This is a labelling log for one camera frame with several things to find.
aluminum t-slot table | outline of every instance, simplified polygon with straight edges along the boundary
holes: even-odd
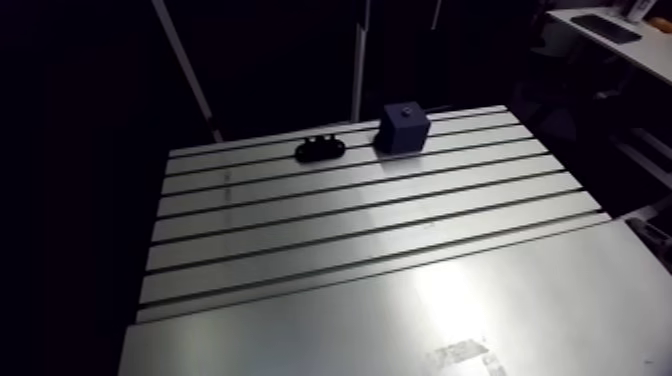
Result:
[[[396,157],[371,147],[377,122],[172,151],[120,375],[658,362],[671,281],[627,227],[505,107],[430,119],[423,151]],[[325,133],[342,158],[294,161]]]

vertical pole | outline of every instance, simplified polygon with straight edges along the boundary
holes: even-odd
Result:
[[[182,42],[180,42],[180,37],[177,34],[177,30],[175,30],[175,25],[173,24],[173,20],[170,18],[166,4],[163,2],[163,0],[152,0],[152,4],[154,5],[156,14],[159,16],[163,30],[166,33],[166,37],[168,37],[168,41],[170,42],[170,45],[173,48],[175,55],[177,56],[177,61],[182,67],[182,72],[184,72],[184,75],[187,78],[187,82],[189,83],[189,86],[194,93],[194,97],[196,97],[198,107],[201,109],[201,113],[205,118],[205,122],[210,128],[213,139],[215,142],[222,142],[222,135],[220,134],[219,129],[212,126],[212,111],[210,110],[208,101],[205,99],[205,94],[203,94],[201,85],[198,83],[196,73],[191,67],[189,57],[187,57],[187,53],[184,51]]]
[[[359,122],[360,111],[362,107],[362,86],[364,83],[364,58],[366,56],[366,33],[369,28],[369,11],[371,0],[359,0],[361,8],[359,9],[357,23],[355,24],[355,67],[352,79],[352,105],[350,121]]]

cube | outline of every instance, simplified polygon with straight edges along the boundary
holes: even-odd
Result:
[[[385,154],[421,151],[429,125],[429,119],[416,102],[386,105],[374,146]]]

black bracket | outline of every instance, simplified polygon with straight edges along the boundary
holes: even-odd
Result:
[[[343,154],[345,154],[345,144],[332,134],[328,139],[324,136],[317,136],[314,141],[306,138],[304,143],[296,148],[294,158],[299,163],[309,163],[340,158]]]

desk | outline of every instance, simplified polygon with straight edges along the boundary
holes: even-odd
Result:
[[[636,374],[672,279],[502,106],[170,153],[120,375]],[[300,165],[303,137],[336,160]]]
[[[568,25],[582,35],[624,57],[634,65],[672,85],[672,34],[663,34],[642,22],[637,25],[606,14],[608,8],[563,9],[548,12],[554,19]],[[597,14],[619,26],[642,36],[642,39],[616,44],[570,21],[572,17]]]

